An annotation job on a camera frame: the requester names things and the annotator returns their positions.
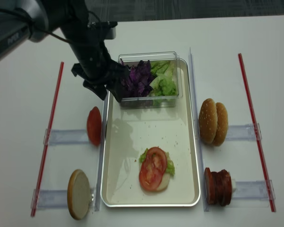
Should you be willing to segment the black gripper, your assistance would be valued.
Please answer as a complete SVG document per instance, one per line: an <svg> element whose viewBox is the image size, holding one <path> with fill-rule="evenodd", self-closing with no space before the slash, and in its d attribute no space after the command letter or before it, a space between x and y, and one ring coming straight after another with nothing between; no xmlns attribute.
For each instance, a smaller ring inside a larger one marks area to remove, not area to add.
<svg viewBox="0 0 284 227"><path fill-rule="evenodd" d="M82 77L86 81L83 82L83 86L101 100L105 100L107 90L112 93L117 102L127 97L127 86L125 80L121 78L129 76L130 70L111 59L105 40L100 40L87 25L80 21L71 21L61 26L61 31L71 42L70 47L84 71Z"/></svg>

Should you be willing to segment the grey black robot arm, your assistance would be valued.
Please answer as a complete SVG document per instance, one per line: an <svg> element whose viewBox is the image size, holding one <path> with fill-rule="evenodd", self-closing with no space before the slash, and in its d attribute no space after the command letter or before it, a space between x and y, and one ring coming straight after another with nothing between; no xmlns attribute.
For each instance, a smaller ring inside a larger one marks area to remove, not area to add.
<svg viewBox="0 0 284 227"><path fill-rule="evenodd" d="M111 59L105 46L113 39L115 21L99 18L90 22L89 10L83 0L18 0L14 9L0 8L0 60L23 41L40 42L61 29L61 41L68 43L78 62L74 76L83 78L83 86L100 99L111 93L117 101L124 97L122 79L128 77L128 67Z"/></svg>

